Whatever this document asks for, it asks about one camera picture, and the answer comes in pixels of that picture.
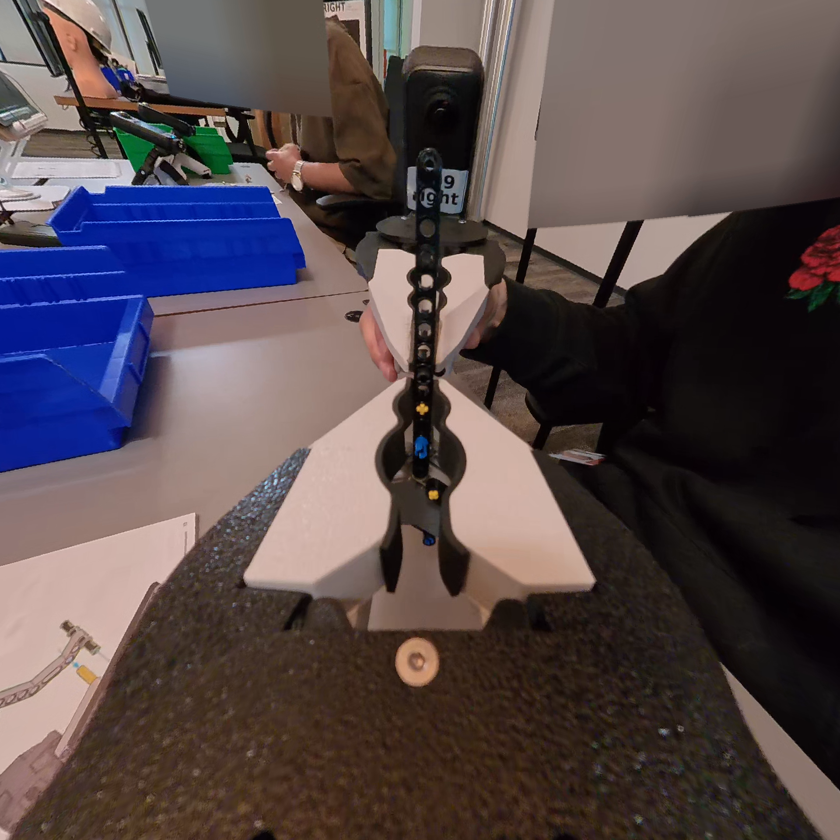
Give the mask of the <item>adjoining grey desk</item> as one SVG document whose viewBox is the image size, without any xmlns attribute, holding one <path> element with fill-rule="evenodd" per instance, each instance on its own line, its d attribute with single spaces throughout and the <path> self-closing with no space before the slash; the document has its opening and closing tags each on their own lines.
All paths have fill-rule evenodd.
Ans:
<svg viewBox="0 0 840 840">
<path fill-rule="evenodd" d="M 18 156 L 2 163 L 2 175 L 16 186 L 34 184 L 39 177 L 58 174 L 49 185 L 85 186 L 90 192 L 102 193 L 107 186 L 129 185 L 133 169 L 129 161 L 58 157 Z M 365 298 L 366 284 L 336 244 L 280 189 L 272 176 L 258 164 L 233 163 L 229 173 L 214 175 L 211 180 L 191 180 L 191 188 L 205 191 L 211 183 L 231 184 L 237 192 L 247 186 L 264 186 L 279 201 L 279 214 L 288 217 L 301 242 L 306 267 L 297 272 L 297 283 L 291 286 L 246 290 L 223 290 L 192 295 L 157 297 L 150 300 L 157 316 L 187 312 L 212 311 L 288 300 L 325 298 L 345 293 L 360 293 Z"/>
</svg>

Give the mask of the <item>person's body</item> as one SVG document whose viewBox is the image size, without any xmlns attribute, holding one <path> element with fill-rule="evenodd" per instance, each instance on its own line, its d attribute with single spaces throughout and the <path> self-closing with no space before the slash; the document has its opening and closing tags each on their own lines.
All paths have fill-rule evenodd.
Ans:
<svg viewBox="0 0 840 840">
<path fill-rule="evenodd" d="M 602 423 L 584 481 L 838 784 L 838 200 L 732 214 L 662 276 L 660 408 Z"/>
</svg>

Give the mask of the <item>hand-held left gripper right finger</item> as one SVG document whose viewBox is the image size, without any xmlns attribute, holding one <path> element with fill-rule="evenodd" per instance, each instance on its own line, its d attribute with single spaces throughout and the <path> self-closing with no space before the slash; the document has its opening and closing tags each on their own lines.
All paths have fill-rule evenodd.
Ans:
<svg viewBox="0 0 840 840">
<path fill-rule="evenodd" d="M 452 385 L 441 389 L 465 450 L 449 512 L 470 559 L 461 594 L 436 603 L 436 628 L 481 629 L 503 600 L 590 591 L 595 577 L 530 446 Z"/>
</svg>

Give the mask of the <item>white instruction booklet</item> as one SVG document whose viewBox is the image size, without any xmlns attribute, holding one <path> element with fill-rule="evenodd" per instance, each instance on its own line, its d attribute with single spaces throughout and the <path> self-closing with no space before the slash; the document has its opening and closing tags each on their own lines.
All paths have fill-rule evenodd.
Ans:
<svg viewBox="0 0 840 840">
<path fill-rule="evenodd" d="M 69 762 L 196 514 L 2 567 L 2 838 Z"/>
</svg>

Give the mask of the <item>green plastic bin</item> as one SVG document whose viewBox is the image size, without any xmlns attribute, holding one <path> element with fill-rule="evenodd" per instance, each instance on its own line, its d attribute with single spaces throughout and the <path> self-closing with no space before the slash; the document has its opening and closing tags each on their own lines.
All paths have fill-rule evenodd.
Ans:
<svg viewBox="0 0 840 840">
<path fill-rule="evenodd" d="M 138 171 L 152 149 L 152 142 L 138 138 L 121 129 L 114 130 L 123 152 Z M 231 152 L 215 128 L 198 126 L 193 136 L 186 137 L 187 154 L 205 164 L 214 175 L 225 175 L 233 163 Z"/>
</svg>

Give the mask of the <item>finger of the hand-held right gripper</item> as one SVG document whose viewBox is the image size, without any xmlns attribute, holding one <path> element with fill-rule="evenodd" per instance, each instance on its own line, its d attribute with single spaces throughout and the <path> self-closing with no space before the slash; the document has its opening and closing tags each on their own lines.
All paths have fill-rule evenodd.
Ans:
<svg viewBox="0 0 840 840">
<path fill-rule="evenodd" d="M 411 358 L 413 287 L 408 275 L 415 267 L 414 255 L 400 249 L 381 248 L 369 281 L 369 308 L 395 360 L 397 377 L 408 372 Z"/>
<path fill-rule="evenodd" d="M 449 282 L 443 288 L 445 304 L 438 310 L 435 371 L 448 375 L 485 311 L 489 289 L 482 255 L 447 256 L 442 267 Z"/>
</svg>

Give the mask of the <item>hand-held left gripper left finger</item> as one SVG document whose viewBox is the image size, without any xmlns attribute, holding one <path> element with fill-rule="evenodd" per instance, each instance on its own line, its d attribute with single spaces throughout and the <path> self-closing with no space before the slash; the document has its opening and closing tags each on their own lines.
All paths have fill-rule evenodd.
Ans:
<svg viewBox="0 0 840 840">
<path fill-rule="evenodd" d="M 377 474 L 375 453 L 396 425 L 389 385 L 316 440 L 248 566 L 248 587 L 308 594 L 341 602 L 372 600 L 370 629 L 397 629 L 395 599 L 384 586 L 379 547 L 391 495 Z"/>
</svg>

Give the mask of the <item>person's right hand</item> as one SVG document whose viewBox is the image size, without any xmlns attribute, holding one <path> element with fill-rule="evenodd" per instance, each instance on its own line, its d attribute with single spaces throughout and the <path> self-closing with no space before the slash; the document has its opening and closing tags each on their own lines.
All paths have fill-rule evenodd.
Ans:
<svg viewBox="0 0 840 840">
<path fill-rule="evenodd" d="M 501 326 L 507 314 L 507 309 L 508 279 L 504 279 L 490 289 L 484 313 L 465 342 L 461 354 L 466 355 L 468 352 L 476 350 L 482 343 L 488 342 Z M 394 357 L 388 349 L 382 331 L 369 308 L 363 312 L 360 318 L 360 330 L 375 366 L 388 382 L 396 382 L 397 372 Z"/>
</svg>

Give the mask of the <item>white stand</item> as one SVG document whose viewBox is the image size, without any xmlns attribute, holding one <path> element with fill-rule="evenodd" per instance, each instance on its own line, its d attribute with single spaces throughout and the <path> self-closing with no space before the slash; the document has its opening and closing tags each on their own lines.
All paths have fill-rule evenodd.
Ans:
<svg viewBox="0 0 840 840">
<path fill-rule="evenodd" d="M 39 196 L 25 187 L 13 185 L 9 178 L 14 168 L 23 157 L 27 141 L 47 125 L 47 116 L 35 112 L 27 119 L 16 120 L 1 127 L 1 201 L 26 201 Z"/>
</svg>

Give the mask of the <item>long black toy beam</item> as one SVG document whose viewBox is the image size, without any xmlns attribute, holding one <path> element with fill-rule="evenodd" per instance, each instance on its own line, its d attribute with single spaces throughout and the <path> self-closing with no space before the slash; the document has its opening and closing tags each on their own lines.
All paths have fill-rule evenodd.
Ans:
<svg viewBox="0 0 840 840">
<path fill-rule="evenodd" d="M 413 462 L 415 480 L 425 482 L 433 443 L 433 407 L 437 355 L 439 293 L 444 285 L 440 267 L 440 207 L 443 165 L 433 148 L 420 151 L 415 177 L 415 267 L 408 279 L 412 286 L 412 341 L 409 371 L 412 374 Z"/>
</svg>

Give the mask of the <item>person's right forearm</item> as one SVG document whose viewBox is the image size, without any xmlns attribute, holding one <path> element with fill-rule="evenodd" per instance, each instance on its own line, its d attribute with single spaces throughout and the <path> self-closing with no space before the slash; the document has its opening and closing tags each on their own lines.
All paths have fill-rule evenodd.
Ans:
<svg viewBox="0 0 840 840">
<path fill-rule="evenodd" d="M 461 354 L 499 367 L 546 407 L 587 423 L 635 422 L 662 403 L 664 281 L 646 280 L 621 305 L 596 308 L 504 280 Z"/>
</svg>

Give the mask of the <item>blue plastic bin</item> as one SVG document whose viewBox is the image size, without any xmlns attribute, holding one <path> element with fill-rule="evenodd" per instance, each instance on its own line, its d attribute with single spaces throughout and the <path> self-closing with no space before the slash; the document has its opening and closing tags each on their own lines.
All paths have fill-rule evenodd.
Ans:
<svg viewBox="0 0 840 840">
<path fill-rule="evenodd" d="M 106 246 L 146 297 L 289 286 L 307 266 L 264 185 L 78 186 L 49 217 L 63 246 Z"/>
<path fill-rule="evenodd" d="M 154 314 L 106 247 L 1 254 L 1 470 L 120 448 Z"/>
</svg>

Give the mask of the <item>idle hand-held gripper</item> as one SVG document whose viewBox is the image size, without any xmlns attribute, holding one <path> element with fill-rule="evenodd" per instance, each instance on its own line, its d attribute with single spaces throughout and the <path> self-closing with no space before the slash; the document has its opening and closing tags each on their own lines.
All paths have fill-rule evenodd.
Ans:
<svg viewBox="0 0 840 840">
<path fill-rule="evenodd" d="M 178 122 L 177 129 L 156 129 L 152 124 L 121 111 L 112 112 L 110 120 L 114 129 L 151 143 L 150 151 L 134 174 L 132 186 L 144 185 L 151 178 L 155 178 L 161 186 L 188 186 L 184 169 L 204 180 L 212 178 L 210 168 L 189 155 L 185 139 L 178 133 L 180 130 L 188 133 L 192 131 L 192 126 Z"/>
</svg>

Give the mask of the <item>dark tilted board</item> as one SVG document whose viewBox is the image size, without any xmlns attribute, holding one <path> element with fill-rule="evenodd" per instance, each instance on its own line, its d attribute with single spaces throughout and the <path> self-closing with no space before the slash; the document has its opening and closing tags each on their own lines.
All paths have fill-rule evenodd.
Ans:
<svg viewBox="0 0 840 840">
<path fill-rule="evenodd" d="M 17 123 L 42 116 L 17 83 L 1 72 L 1 127 L 10 130 Z"/>
</svg>

